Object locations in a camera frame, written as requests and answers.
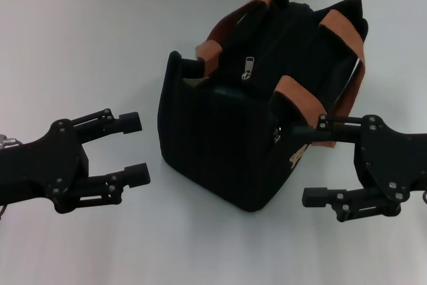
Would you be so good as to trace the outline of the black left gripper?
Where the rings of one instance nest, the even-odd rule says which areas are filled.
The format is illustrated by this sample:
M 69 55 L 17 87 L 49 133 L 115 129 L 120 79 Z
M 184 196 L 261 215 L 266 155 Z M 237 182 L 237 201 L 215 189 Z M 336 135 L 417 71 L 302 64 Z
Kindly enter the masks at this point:
M 1 150 L 1 205 L 46 198 L 58 213 L 66 214 L 77 208 L 120 204 L 124 187 L 151 182 L 147 164 L 88 177 L 89 160 L 81 142 L 141 130 L 137 112 L 114 118 L 109 108 L 53 122 L 42 138 Z

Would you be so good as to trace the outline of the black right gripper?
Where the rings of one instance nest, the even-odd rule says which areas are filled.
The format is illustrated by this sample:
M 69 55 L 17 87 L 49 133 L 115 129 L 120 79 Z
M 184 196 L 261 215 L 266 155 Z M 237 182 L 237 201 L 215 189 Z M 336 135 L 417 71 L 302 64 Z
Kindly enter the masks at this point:
M 304 142 L 358 142 L 354 159 L 362 165 L 366 189 L 305 188 L 306 208 L 331 205 L 339 222 L 370 216 L 396 216 L 411 192 L 426 192 L 426 134 L 400 133 L 377 115 L 321 115 L 316 128 L 293 127 Z

